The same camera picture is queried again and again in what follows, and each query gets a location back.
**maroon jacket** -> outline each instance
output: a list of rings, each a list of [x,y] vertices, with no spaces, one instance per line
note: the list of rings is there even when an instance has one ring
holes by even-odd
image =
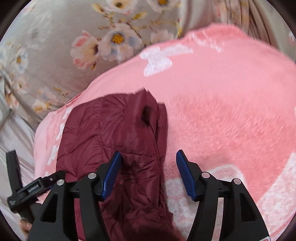
[[[178,240],[162,188],[167,131],[165,106],[145,90],[101,97],[69,115],[57,156],[67,182],[95,172],[115,150],[123,156],[114,189],[100,203],[111,241]],[[78,199],[75,215],[85,240]]]

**blue ribbed fingertip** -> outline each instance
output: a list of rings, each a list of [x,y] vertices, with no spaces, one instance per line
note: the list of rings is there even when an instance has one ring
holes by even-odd
[[[118,152],[113,159],[110,168],[106,174],[105,179],[103,180],[103,191],[101,197],[105,201],[107,197],[111,194],[115,179],[117,177],[118,171],[121,167],[121,154]]]
[[[178,151],[176,154],[176,163],[177,163],[177,167],[179,169],[183,184],[185,186],[187,195],[191,197],[192,200],[194,201],[195,198],[197,197],[197,194],[195,191],[195,181],[186,163],[186,160],[184,159],[180,151]]]

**folded jacket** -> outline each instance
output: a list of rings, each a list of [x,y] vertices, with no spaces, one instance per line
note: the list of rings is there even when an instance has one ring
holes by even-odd
[[[111,240],[177,240],[161,186],[167,126],[165,106],[145,90],[101,97],[69,115],[56,166],[66,171],[67,182],[95,172],[115,150],[123,156],[114,189],[100,203]],[[75,217],[78,237],[84,240],[78,199]]]

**pink flower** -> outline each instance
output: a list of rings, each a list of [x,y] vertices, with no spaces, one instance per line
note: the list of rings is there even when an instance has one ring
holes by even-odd
[[[85,30],[75,39],[72,47],[70,54],[78,69],[86,69],[99,58],[99,41]]]

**silver screw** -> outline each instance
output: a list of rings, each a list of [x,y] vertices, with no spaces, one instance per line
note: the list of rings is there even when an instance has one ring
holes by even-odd
[[[203,172],[203,173],[202,173],[202,177],[203,177],[203,178],[209,178],[209,177],[210,177],[210,174],[207,173],[207,172]]]
[[[63,185],[64,183],[65,183],[65,181],[63,179],[60,179],[60,180],[57,181],[57,184],[59,186]]]
[[[93,172],[88,175],[89,179],[94,179],[95,177],[96,177],[96,174]]]
[[[242,181],[241,181],[240,179],[238,179],[238,178],[233,179],[233,182],[234,182],[236,185],[239,185],[239,184],[242,183]]]

